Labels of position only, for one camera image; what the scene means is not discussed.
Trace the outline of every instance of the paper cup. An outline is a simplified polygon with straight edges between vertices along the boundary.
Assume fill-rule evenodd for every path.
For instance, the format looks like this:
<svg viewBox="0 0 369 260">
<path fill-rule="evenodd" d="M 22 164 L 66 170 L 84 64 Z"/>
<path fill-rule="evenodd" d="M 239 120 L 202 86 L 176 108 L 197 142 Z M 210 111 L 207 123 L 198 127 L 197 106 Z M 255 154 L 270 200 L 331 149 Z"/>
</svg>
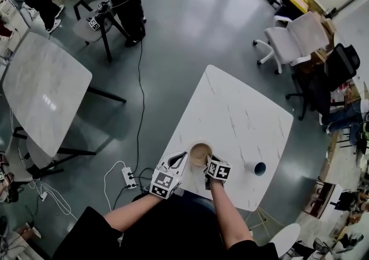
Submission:
<svg viewBox="0 0 369 260">
<path fill-rule="evenodd" d="M 196 165 L 197 167 L 204 167 L 206 166 L 208 156 L 213 156 L 213 151 L 209 144 L 205 142 L 199 142 L 191 147 L 189 151 L 189 156 L 190 163 L 192 165 Z"/>
<path fill-rule="evenodd" d="M 262 161 L 248 162 L 246 164 L 247 169 L 256 176 L 264 175 L 266 171 L 266 164 Z"/>
</svg>

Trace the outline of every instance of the black sleeve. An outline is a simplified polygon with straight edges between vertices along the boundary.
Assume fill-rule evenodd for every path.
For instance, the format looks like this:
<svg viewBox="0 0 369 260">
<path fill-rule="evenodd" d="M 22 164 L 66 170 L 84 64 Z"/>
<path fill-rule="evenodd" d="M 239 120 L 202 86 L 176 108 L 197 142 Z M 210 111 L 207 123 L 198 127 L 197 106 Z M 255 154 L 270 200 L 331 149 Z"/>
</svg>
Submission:
<svg viewBox="0 0 369 260">
<path fill-rule="evenodd" d="M 268 243 L 265 246 L 259 247 L 252 240 L 244 240 L 234 244 L 227 251 L 229 258 L 238 259 L 243 255 L 245 259 L 267 259 L 278 260 L 276 246 L 273 243 Z"/>
<path fill-rule="evenodd" d="M 115 259 L 120 231 L 110 227 L 97 211 L 87 207 L 57 248 L 53 259 Z"/>
</svg>

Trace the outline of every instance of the power strip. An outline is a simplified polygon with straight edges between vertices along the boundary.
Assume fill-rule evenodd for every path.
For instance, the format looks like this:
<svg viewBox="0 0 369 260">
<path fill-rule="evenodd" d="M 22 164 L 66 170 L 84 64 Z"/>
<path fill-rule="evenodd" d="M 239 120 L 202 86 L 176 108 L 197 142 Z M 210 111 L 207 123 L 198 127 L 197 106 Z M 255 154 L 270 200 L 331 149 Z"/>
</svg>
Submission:
<svg viewBox="0 0 369 260">
<path fill-rule="evenodd" d="M 123 177 L 126 181 L 128 189 L 135 189 L 137 187 L 136 181 L 133 178 L 133 174 L 130 167 L 124 167 L 122 169 Z"/>
</svg>

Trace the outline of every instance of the gray floor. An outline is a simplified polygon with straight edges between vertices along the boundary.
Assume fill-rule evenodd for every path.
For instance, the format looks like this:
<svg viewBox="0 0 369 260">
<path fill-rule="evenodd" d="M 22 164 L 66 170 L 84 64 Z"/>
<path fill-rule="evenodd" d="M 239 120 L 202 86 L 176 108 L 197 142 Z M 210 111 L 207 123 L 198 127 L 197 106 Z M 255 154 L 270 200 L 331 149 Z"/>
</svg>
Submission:
<svg viewBox="0 0 369 260">
<path fill-rule="evenodd" d="M 108 33 L 113 62 L 108 63 L 103 42 L 85 47 L 72 27 L 75 16 L 66 2 L 62 24 L 51 40 L 78 59 L 92 74 L 92 84 L 127 98 L 121 105 L 95 95 L 86 95 L 65 144 L 98 151 L 95 157 L 79 157 L 65 164 L 64 173 L 45 178 L 70 204 L 77 217 L 87 206 L 101 214 L 108 212 L 103 192 L 103 176 L 118 160 L 133 167 L 136 161 L 136 134 L 142 110 L 137 64 L 140 45 L 124 48 L 124 38 L 113 29 Z M 146 110 L 140 135 L 139 169 L 153 167 L 163 153 L 180 117 L 207 65 L 215 65 L 272 99 L 294 114 L 295 120 L 277 172 L 265 194 L 261 207 L 282 224 L 296 220 L 310 194 L 309 178 L 316 178 L 324 160 L 329 137 L 319 128 L 318 115 L 308 111 L 300 122 L 301 102 L 287 101 L 286 93 L 296 90 L 291 71 L 274 75 L 273 61 L 257 66 L 266 50 L 252 46 L 253 39 L 265 39 L 263 30 L 273 24 L 273 8 L 265 0 L 142 0 L 147 36 L 143 41 L 142 85 Z M 36 19 L 33 31 L 43 33 Z M 9 107 L 0 98 L 0 149 L 5 149 L 11 135 Z M 107 179 L 107 194 L 114 201 L 125 185 L 119 168 Z M 118 205 L 130 202 L 140 191 L 125 190 Z M 20 200 L 2 205 L 1 212 L 12 225 L 29 220 L 25 205 L 35 209 L 36 191 L 25 186 Z M 248 212 L 241 211 L 244 218 Z M 254 224 L 257 214 L 248 223 Z M 35 218 L 43 235 L 37 244 L 52 255 L 74 222 L 65 216 L 52 199 L 39 205 Z M 263 227 L 256 227 L 262 233 Z M 267 238 L 260 235 L 258 243 Z"/>
</svg>

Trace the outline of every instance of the marble tabletop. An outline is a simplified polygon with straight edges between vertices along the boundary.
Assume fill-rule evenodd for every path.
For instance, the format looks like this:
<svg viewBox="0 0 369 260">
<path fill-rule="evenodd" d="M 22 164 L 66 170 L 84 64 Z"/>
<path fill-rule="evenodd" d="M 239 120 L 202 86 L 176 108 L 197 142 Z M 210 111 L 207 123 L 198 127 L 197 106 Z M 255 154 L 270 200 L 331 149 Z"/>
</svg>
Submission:
<svg viewBox="0 0 369 260">
<path fill-rule="evenodd" d="M 278 167 L 293 116 L 224 71 L 209 65 L 163 153 L 186 150 L 205 141 L 232 169 L 225 190 L 237 208 L 255 211 Z M 247 164 L 263 161 L 255 176 Z M 180 188 L 205 198 L 202 168 L 186 164 Z"/>
<path fill-rule="evenodd" d="M 53 42 L 27 34 L 3 82 L 14 115 L 50 157 L 61 146 L 92 74 Z"/>
</svg>

